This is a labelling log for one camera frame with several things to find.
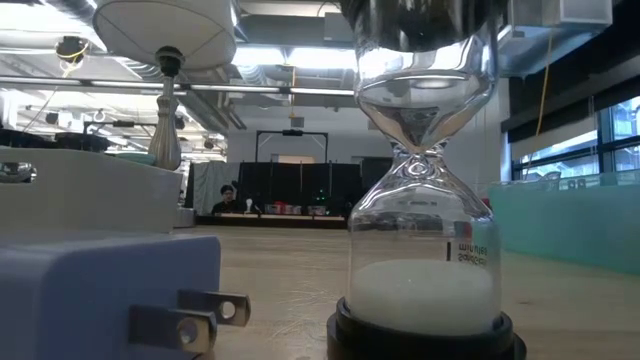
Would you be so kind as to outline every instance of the light blue panel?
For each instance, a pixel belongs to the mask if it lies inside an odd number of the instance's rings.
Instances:
[[[640,171],[501,184],[489,194],[505,249],[640,274]]]

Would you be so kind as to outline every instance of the man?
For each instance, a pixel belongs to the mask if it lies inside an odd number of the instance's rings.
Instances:
[[[220,194],[222,195],[222,201],[217,203],[211,213],[215,214],[223,214],[223,213],[232,213],[238,211],[238,204],[235,200],[235,192],[233,190],[233,186],[224,185],[220,188]]]

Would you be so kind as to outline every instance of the table surface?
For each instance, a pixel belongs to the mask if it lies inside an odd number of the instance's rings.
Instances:
[[[198,227],[222,244],[221,291],[249,294],[246,328],[220,327],[202,360],[326,358],[326,321],[347,285],[343,230]],[[506,253],[502,308],[528,360],[638,360],[640,276]]]

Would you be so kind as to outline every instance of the glass bulb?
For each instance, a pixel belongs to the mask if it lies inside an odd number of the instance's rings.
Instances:
[[[499,318],[491,211],[443,152],[494,92],[500,2],[367,0],[356,19],[356,101],[395,144],[391,170],[350,218],[347,303],[360,320],[474,335]]]

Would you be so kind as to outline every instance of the hourglass top cap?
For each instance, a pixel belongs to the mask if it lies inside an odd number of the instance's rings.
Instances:
[[[403,52],[426,52],[465,40],[489,19],[503,13],[507,3],[508,0],[340,0],[342,14],[357,38],[370,38],[381,47]],[[361,14],[364,23],[357,26]]]

